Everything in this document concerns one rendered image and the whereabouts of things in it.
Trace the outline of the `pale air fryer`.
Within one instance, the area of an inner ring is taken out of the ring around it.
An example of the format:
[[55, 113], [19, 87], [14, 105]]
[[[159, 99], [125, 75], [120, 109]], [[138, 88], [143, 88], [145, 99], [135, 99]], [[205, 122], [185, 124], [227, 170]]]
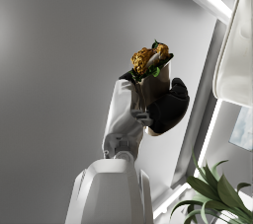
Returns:
[[212, 78], [217, 99], [253, 107], [253, 0], [235, 0]]

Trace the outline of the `chicken roll wrap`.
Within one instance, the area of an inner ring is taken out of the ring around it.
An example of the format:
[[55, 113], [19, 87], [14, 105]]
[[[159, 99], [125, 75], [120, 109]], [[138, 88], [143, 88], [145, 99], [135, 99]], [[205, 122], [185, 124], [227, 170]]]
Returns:
[[142, 48], [132, 58], [129, 71], [139, 94], [139, 108], [144, 112], [148, 106], [169, 93], [170, 60], [173, 54], [169, 47], [157, 40], [151, 48]]

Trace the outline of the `framed sky picture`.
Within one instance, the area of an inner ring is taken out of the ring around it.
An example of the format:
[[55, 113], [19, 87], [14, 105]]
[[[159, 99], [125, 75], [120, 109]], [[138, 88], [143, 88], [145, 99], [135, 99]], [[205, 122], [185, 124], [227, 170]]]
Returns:
[[251, 108], [241, 108], [229, 142], [245, 150], [253, 151], [253, 113]]

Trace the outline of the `green potted plant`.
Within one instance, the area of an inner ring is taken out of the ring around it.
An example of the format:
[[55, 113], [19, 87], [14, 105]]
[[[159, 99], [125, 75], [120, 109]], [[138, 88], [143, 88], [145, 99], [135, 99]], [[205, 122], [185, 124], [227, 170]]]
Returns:
[[211, 168], [208, 164], [199, 167], [196, 157], [194, 164], [200, 173], [198, 178], [189, 176], [187, 184], [196, 192], [189, 200], [178, 202], [172, 213], [179, 207], [187, 206], [187, 216], [184, 224], [197, 223], [197, 215], [200, 215], [205, 224], [209, 224], [208, 215], [221, 219], [226, 224], [253, 224], [253, 212], [243, 203], [239, 191], [250, 184], [239, 183], [233, 188], [225, 175], [218, 175], [216, 168], [225, 163], [225, 160], [216, 163]]

